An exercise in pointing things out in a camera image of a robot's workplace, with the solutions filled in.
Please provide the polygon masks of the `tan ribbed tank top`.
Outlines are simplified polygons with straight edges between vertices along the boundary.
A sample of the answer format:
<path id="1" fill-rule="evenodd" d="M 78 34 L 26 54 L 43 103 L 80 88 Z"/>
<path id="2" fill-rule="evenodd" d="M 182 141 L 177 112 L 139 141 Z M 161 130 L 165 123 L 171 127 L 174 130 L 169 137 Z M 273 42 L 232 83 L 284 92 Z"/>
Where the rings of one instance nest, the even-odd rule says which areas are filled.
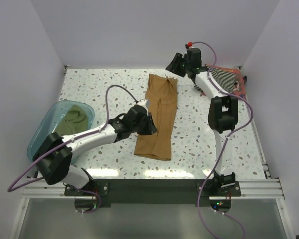
<path id="1" fill-rule="evenodd" d="M 171 161 L 171 137 L 177 111 L 178 80 L 149 74 L 145 98 L 150 100 L 149 112 L 158 132 L 138 135 L 134 155 L 162 161 Z"/>

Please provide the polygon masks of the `olive green tank top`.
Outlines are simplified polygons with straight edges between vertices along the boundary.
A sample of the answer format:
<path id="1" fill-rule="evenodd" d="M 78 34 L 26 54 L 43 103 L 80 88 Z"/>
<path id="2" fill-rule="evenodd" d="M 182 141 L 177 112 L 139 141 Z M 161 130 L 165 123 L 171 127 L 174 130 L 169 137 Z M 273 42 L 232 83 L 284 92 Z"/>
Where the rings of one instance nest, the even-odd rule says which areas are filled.
<path id="1" fill-rule="evenodd" d="M 88 129 L 88 117 L 81 107 L 73 105 L 54 130 L 59 136 L 72 135 Z"/>

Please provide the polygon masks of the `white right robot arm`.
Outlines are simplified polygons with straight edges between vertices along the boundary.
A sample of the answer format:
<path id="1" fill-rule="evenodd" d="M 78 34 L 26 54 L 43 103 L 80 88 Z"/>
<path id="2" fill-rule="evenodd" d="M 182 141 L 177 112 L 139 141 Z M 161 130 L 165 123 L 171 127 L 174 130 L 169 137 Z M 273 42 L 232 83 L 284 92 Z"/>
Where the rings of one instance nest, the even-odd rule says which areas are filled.
<path id="1" fill-rule="evenodd" d="M 238 123 L 238 100 L 228 95 L 202 65 L 201 51 L 186 45 L 186 53 L 176 53 L 166 70 L 190 78 L 210 100 L 208 124 L 216 141 L 216 164 L 210 172 L 213 176 L 201 187 L 206 194 L 222 196 L 235 186 L 236 174 L 232 164 L 232 137 Z"/>

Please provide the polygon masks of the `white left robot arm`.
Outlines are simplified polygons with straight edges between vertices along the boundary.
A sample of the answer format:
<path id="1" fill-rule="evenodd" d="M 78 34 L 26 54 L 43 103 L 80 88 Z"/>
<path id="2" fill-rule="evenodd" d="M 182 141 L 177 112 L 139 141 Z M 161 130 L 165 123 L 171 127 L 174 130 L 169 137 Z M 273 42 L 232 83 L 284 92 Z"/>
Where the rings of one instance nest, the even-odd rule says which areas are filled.
<path id="1" fill-rule="evenodd" d="M 81 195 L 97 191 L 96 182 L 84 168 L 72 165 L 72 159 L 99 146 L 129 138 L 132 133 L 157 133 L 151 112 L 135 104 L 126 113 L 107 120 L 98 128 L 79 134 L 59 136 L 50 134 L 38 149 L 33 161 L 48 185 L 64 183 Z"/>

